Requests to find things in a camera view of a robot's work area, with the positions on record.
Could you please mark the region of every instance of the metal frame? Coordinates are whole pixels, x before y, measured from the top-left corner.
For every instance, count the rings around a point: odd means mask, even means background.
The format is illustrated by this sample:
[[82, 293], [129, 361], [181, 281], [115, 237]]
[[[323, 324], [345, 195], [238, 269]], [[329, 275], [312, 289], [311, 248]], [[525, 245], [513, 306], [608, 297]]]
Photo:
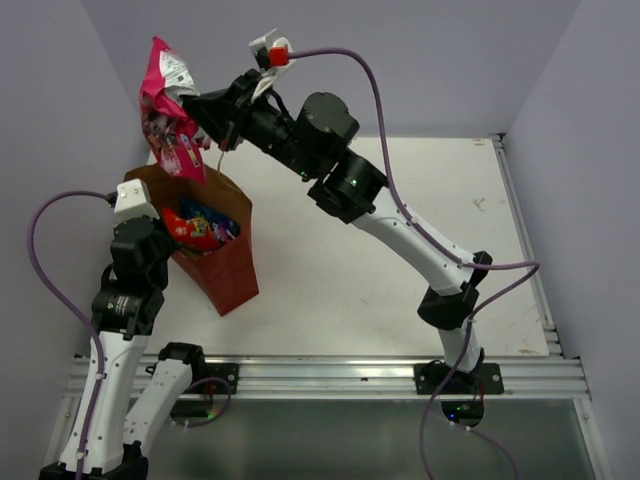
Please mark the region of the metal frame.
[[[500, 136], [492, 137], [496, 158], [502, 173], [507, 197], [515, 220], [521, 248], [526, 259], [533, 252], [522, 211], [514, 191], [513, 182]], [[546, 301], [542, 282], [533, 279], [533, 290], [547, 345], [548, 357], [488, 357], [487, 361], [500, 364], [505, 394], [487, 396], [492, 401], [521, 399], [573, 400], [591, 464], [598, 480], [611, 480], [602, 440], [598, 434], [590, 393], [579, 359], [562, 356], [562, 348]], [[436, 357], [216, 357], [207, 356], [208, 363], [234, 362], [240, 365], [235, 400], [425, 400], [416, 393], [413, 383], [413, 365], [434, 360]], [[138, 398], [149, 383], [145, 368], [156, 362], [155, 356], [143, 356], [136, 372], [132, 397]], [[64, 391], [62, 405], [54, 426], [44, 464], [56, 460], [71, 432], [82, 389], [88, 371], [88, 360], [76, 360]], [[195, 395], [183, 395], [190, 400]], [[443, 396], [453, 400], [459, 395]]]

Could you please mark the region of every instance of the colorful packaging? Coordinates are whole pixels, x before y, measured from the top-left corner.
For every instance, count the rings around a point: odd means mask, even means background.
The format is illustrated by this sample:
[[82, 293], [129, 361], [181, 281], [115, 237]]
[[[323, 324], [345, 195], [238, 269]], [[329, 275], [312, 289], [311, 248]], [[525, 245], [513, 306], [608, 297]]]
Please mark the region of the colorful packaging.
[[184, 218], [200, 217], [206, 219], [216, 239], [223, 245], [240, 235], [240, 225], [226, 215], [216, 212], [213, 208], [182, 197], [180, 199], [180, 213]]
[[205, 182], [200, 148], [211, 140], [181, 106], [181, 95], [199, 95], [187, 66], [160, 38], [153, 38], [140, 87], [142, 132], [160, 166], [170, 175]]
[[199, 217], [180, 218], [169, 207], [162, 209], [162, 216], [169, 233], [179, 244], [193, 247], [202, 253], [210, 252], [222, 246], [213, 235], [206, 219]]

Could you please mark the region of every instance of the lavender wall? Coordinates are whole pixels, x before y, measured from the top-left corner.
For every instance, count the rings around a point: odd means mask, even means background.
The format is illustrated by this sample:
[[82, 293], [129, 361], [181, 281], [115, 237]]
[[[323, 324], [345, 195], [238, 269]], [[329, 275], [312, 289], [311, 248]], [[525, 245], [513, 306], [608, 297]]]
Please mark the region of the lavender wall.
[[[31, 271], [31, 212], [54, 193], [109, 191], [144, 155], [136, 111], [79, 1], [9, 0], [0, 15], [0, 478], [36, 478], [76, 346], [75, 320]], [[69, 200], [38, 232], [46, 269], [89, 310], [113, 225]]]
[[[400, 135], [505, 132], [579, 0], [83, 0], [135, 101], [151, 37], [188, 61], [198, 86], [224, 88], [255, 66], [247, 43], [278, 28], [297, 49], [353, 48], [378, 76], [387, 124]], [[279, 90], [298, 107], [318, 90], [346, 99], [375, 132], [369, 86], [346, 58], [298, 62]]]
[[640, 3], [583, 0], [507, 135], [560, 339], [618, 479], [638, 478]]

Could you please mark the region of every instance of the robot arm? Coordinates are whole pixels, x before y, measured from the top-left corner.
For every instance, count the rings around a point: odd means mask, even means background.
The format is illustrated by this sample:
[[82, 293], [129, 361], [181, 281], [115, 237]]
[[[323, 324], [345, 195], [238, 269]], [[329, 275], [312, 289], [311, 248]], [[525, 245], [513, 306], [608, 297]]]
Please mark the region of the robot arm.
[[[71, 436], [60, 461], [42, 469], [40, 480], [145, 479], [147, 455], [160, 427], [182, 392], [205, 374], [202, 348], [170, 343], [160, 352], [149, 385], [127, 414], [136, 370], [164, 303], [167, 261], [176, 245], [140, 180], [118, 185], [116, 198], [113, 263], [105, 269], [91, 305], [91, 323], [99, 332], [104, 352], [104, 373], [98, 373], [98, 353], [92, 343], [89, 372]], [[100, 391], [94, 398], [99, 378]], [[88, 415], [87, 442], [80, 452]], [[80, 465], [82, 474], [78, 477]]]
[[[259, 64], [261, 58], [263, 62], [268, 58], [260, 49], [254, 49], [254, 53]], [[273, 88], [256, 97], [257, 86], [265, 76], [272, 75], [268, 73], [271, 71], [252, 69], [225, 90], [183, 97], [183, 108], [221, 150], [234, 150], [246, 139], [302, 181], [313, 181], [308, 195], [321, 210], [373, 235], [420, 272], [429, 289], [418, 315], [438, 328], [445, 363], [452, 366], [463, 350], [466, 322], [479, 296], [476, 287], [486, 276], [486, 271], [465, 266], [464, 262], [490, 264], [491, 257], [486, 252], [463, 250], [418, 215], [412, 222], [406, 221], [391, 197], [385, 175], [348, 148], [359, 125], [340, 98], [313, 93], [294, 119]], [[446, 258], [418, 234], [416, 223], [455, 251], [463, 262], [457, 265]], [[473, 374], [483, 358], [472, 333], [458, 370]]]

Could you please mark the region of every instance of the pink snack bag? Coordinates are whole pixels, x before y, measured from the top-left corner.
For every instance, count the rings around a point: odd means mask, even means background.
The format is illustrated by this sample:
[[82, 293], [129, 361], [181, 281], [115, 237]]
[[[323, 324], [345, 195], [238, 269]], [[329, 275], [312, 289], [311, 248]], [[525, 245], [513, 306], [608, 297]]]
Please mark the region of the pink snack bag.
[[142, 133], [163, 170], [205, 183], [200, 148], [209, 148], [211, 140], [182, 109], [181, 95], [200, 93], [178, 54], [161, 38], [153, 37], [149, 66], [140, 87]]

